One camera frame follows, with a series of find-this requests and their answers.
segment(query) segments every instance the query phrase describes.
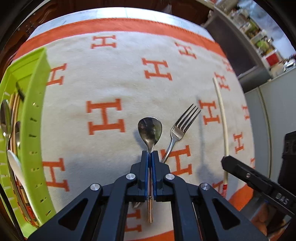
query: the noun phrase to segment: metal fork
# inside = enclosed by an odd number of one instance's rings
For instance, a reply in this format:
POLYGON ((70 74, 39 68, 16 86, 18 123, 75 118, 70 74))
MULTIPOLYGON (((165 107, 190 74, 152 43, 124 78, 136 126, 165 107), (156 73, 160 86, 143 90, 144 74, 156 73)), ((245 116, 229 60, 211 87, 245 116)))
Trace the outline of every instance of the metal fork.
POLYGON ((170 145, 166 151, 165 156, 163 159, 160 161, 162 163, 165 163, 168 159, 168 156, 170 155, 175 143, 177 141, 182 140, 183 136, 187 132, 188 128, 191 126, 191 124, 194 122, 196 117, 199 115, 201 110, 194 116, 196 111, 198 110, 198 107, 196 108, 196 105, 191 109, 193 104, 183 113, 183 115, 177 120, 177 122, 174 124, 170 131, 170 145))

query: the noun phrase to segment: silver bolt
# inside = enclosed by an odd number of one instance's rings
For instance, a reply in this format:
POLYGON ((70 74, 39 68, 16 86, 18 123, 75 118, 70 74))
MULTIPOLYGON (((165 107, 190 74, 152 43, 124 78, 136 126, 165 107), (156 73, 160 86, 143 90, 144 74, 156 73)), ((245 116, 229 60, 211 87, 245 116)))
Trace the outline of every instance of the silver bolt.
POLYGON ((202 190, 209 190, 211 186, 208 183, 202 183, 200 184, 200 187, 202 190))
POLYGON ((98 191, 100 189, 100 185, 97 183, 94 183, 91 185, 91 190, 98 191))
POLYGON ((126 178, 129 179, 129 180, 133 180, 133 179, 136 178, 136 175, 133 174, 133 173, 129 173, 129 174, 126 175, 126 178))
POLYGON ((175 176, 171 173, 168 173, 167 175, 165 175, 165 178, 168 180, 173 180, 175 178, 175 176))

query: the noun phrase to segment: green plastic tray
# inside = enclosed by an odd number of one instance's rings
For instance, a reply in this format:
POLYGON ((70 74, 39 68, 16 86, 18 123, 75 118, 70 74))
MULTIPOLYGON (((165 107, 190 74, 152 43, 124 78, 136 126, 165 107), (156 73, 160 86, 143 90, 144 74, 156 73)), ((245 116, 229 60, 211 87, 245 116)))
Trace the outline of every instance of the green plastic tray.
MULTIPOLYGON (((21 121, 21 148, 18 156, 27 186, 27 196, 40 225, 56 213, 46 186, 40 140, 42 106, 49 73, 46 49, 39 48, 11 64, 0 84, 1 101, 9 101, 11 94, 17 93, 16 82, 25 93, 25 101, 20 101, 17 115, 17 120, 21 121)), ((1 136, 0 184, 4 187, 24 236, 28 237, 36 228, 24 219, 18 208, 8 174, 5 139, 1 136)))

